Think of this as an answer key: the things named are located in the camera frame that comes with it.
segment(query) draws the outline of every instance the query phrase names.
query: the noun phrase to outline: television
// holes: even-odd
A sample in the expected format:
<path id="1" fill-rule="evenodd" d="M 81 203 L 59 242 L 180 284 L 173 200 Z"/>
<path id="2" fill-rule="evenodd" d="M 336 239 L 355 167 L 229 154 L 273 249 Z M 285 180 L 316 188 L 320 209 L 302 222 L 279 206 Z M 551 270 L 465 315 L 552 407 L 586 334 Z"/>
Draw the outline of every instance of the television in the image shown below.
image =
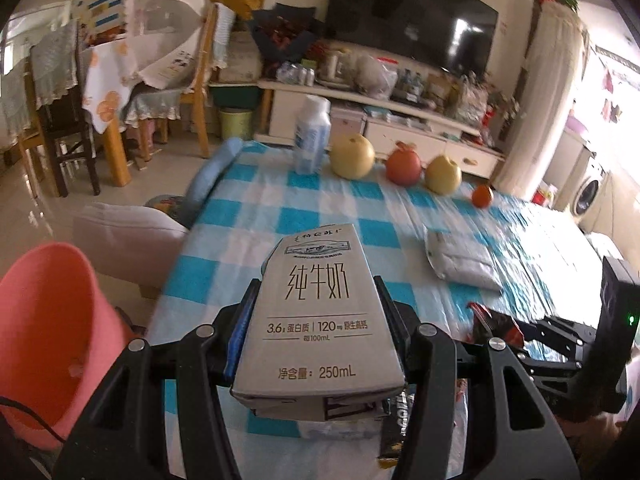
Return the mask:
<path id="1" fill-rule="evenodd" d="M 497 19 L 480 0 L 329 0 L 325 36 L 482 78 Z"/>

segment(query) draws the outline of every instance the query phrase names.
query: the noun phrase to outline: black cable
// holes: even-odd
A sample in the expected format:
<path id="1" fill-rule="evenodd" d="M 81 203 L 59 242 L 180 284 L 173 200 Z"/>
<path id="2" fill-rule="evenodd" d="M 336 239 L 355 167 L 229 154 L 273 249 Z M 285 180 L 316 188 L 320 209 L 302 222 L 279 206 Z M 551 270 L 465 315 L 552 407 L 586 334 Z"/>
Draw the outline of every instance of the black cable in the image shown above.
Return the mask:
<path id="1" fill-rule="evenodd" d="M 18 402 L 17 400 L 9 399 L 8 397 L 0 396 L 0 406 L 7 406 L 9 408 L 15 408 L 16 410 L 20 410 L 23 413 L 26 413 L 31 418 L 33 418 L 38 424 L 40 424 L 45 430 L 47 430 L 50 435 L 55 438 L 57 441 L 64 444 L 66 440 L 59 436 L 53 428 L 47 424 L 44 419 L 34 412 L 29 406 L 25 406 L 23 403 Z"/>

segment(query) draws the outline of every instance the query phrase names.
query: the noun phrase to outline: washing machine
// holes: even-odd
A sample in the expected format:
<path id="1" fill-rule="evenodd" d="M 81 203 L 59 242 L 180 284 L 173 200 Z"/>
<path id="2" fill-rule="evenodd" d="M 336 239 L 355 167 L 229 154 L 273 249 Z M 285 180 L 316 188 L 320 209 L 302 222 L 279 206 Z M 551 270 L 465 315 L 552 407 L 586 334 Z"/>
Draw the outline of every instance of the washing machine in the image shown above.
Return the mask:
<path id="1" fill-rule="evenodd" d="M 558 188 L 553 209 L 567 211 L 578 223 L 596 202 L 606 176 L 588 133 L 566 128 L 543 180 Z"/>

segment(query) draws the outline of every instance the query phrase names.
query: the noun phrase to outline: can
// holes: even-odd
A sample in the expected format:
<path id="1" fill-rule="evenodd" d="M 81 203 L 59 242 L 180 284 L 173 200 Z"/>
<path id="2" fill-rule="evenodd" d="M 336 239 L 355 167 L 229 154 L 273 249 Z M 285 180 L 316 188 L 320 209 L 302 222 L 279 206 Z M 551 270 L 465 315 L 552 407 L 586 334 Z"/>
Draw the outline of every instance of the can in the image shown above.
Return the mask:
<path id="1" fill-rule="evenodd" d="M 306 85 L 313 86 L 316 82 L 316 71 L 313 68 L 306 69 Z"/>
<path id="2" fill-rule="evenodd" d="M 303 85 L 304 83 L 306 83 L 306 68 L 301 66 L 298 69 L 298 84 Z"/>

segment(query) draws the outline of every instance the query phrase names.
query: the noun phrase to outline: orange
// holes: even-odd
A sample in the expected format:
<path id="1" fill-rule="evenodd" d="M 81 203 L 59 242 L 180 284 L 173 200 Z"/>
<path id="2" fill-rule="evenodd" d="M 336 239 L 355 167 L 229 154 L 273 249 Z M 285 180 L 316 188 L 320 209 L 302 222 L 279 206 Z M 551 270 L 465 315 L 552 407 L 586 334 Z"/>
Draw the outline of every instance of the orange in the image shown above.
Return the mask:
<path id="1" fill-rule="evenodd" d="M 474 189 L 471 194 L 471 202 L 474 206 L 480 209 L 485 209 L 491 205 L 494 201 L 494 192 L 491 190 L 488 184 L 481 184 Z"/>

